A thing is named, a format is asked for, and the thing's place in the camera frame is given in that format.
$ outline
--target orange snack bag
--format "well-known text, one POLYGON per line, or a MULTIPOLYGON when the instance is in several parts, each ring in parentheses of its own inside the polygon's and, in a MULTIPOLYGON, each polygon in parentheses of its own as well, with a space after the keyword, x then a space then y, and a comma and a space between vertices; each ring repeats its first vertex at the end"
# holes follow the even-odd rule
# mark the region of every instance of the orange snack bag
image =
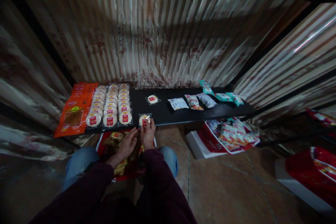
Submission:
POLYGON ((86 117, 98 83, 75 84, 69 100, 65 103, 54 138, 82 134, 86 128, 86 117))

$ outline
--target human hand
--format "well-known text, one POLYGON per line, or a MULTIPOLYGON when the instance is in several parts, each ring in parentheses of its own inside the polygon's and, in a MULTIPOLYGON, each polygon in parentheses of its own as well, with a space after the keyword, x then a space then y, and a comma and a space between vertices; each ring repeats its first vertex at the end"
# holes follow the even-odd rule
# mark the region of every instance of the human hand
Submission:
POLYGON ((128 158, 137 144, 137 135, 138 130, 133 128, 121 141, 118 152, 110 157, 105 163, 111 165, 114 169, 118 166, 118 164, 120 164, 121 161, 128 158))
POLYGON ((155 149, 155 146, 153 145, 154 141, 154 132, 155 132, 155 123, 154 120, 150 120, 150 125, 147 126, 147 128, 141 127, 140 131, 140 138, 141 138, 141 143, 143 147, 145 148, 145 151, 149 149, 155 149))

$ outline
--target tiled floor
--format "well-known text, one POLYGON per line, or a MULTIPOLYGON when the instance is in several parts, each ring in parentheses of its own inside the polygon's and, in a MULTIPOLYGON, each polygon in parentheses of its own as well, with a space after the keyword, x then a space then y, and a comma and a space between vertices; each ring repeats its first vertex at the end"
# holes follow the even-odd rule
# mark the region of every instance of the tiled floor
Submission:
MULTIPOLYGON (((199 223, 319 223, 320 216, 274 177, 277 154, 269 148, 195 160, 184 132, 187 125, 157 127, 158 147, 178 158, 176 178, 199 223)), ((67 160, 39 162, 0 156, 2 223, 27 223, 62 188, 67 160)), ((106 193, 134 202, 141 180, 111 184, 106 193)))

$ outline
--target jeans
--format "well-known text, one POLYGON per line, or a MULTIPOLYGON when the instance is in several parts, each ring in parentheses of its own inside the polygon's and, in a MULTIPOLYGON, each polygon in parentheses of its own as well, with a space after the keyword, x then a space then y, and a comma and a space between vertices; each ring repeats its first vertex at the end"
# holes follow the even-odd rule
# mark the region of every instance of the jeans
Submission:
MULTIPOLYGON (((173 176, 176 177, 179 172, 179 164, 175 152, 168 146, 162 146, 159 148, 159 151, 163 154, 164 160, 168 164, 173 176)), ((89 170, 94 163, 98 162, 98 160, 99 156, 96 150, 92 147, 83 147, 76 151, 66 166, 63 191, 83 177, 85 171, 89 170)))

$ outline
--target white box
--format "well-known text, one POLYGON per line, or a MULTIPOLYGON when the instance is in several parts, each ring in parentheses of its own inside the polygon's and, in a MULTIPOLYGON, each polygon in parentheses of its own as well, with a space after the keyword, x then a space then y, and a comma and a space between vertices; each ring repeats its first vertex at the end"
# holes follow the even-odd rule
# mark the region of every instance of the white box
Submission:
POLYGON ((300 199, 305 201, 308 205, 314 208, 317 212, 325 217, 336 221, 336 210, 326 203, 319 196, 312 193, 299 181, 295 180, 286 171, 286 160, 277 159, 275 161, 275 176, 276 179, 287 187, 290 191, 296 194, 300 199))
POLYGON ((208 148, 204 145, 203 141, 200 139, 196 131, 189 132, 186 135, 186 138, 196 159, 212 158, 215 156, 227 154, 210 152, 208 148))

